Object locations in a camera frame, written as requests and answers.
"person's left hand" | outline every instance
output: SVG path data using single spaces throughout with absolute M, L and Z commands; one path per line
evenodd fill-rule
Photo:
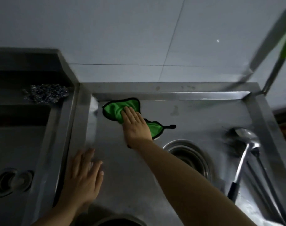
M 102 161 L 94 162 L 91 168 L 94 151 L 78 151 L 58 200 L 59 206 L 73 208 L 76 215 L 96 199 L 103 181 L 104 173 L 99 171 Z

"forearm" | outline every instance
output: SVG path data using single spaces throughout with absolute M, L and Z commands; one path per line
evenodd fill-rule
M 72 206 L 55 206 L 49 214 L 40 218 L 32 226 L 69 226 L 77 209 Z
M 254 225 L 207 179 L 152 141 L 145 141 L 137 150 L 185 226 Z

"metal ladle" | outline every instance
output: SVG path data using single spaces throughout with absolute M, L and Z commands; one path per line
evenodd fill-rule
M 235 179 L 231 184 L 230 190 L 228 192 L 228 198 L 235 203 L 240 187 L 240 180 L 243 166 L 246 164 L 247 157 L 251 150 L 260 147 L 260 141 L 255 133 L 251 132 L 246 128 L 233 128 L 236 135 L 239 137 L 238 139 L 246 144 L 245 150 L 241 156 Z

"metal counter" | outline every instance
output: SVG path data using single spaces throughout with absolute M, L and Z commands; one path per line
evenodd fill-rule
M 69 156 L 79 148 L 95 147 L 103 160 L 104 182 L 88 214 L 78 222 L 91 225 L 102 217 L 130 214 L 146 225 L 182 225 L 143 159 L 129 149 L 122 126 L 106 119 L 102 106 L 111 100 L 136 97 L 144 118 L 163 125 L 175 124 L 155 140 L 160 147 L 173 140 L 189 140 L 207 158 L 211 182 L 227 194 L 239 159 L 225 133 L 242 126 L 254 130 L 261 158 L 286 211 L 286 142 L 257 83 L 232 90 L 231 83 L 84 83 L 80 86 Z M 257 225 L 282 223 L 256 161 L 249 162 L 259 178 L 246 168 L 236 205 Z

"green-handled tool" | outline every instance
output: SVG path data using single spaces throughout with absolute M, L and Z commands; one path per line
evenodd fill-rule
M 278 60 L 277 60 L 277 62 L 275 64 L 275 66 L 274 66 L 274 68 L 273 68 L 273 70 L 272 70 L 268 80 L 266 81 L 266 83 L 265 83 L 265 85 L 263 87 L 262 93 L 264 95 L 267 95 L 270 87 L 272 86 L 273 82 L 275 81 L 275 79 L 276 79 L 280 69 L 282 68 L 285 60 L 286 60 L 286 42 L 285 42 L 285 44 L 284 44 L 284 46 L 283 46 L 283 48 L 282 48 L 282 50 L 280 52 L 279 58 L 278 58 Z

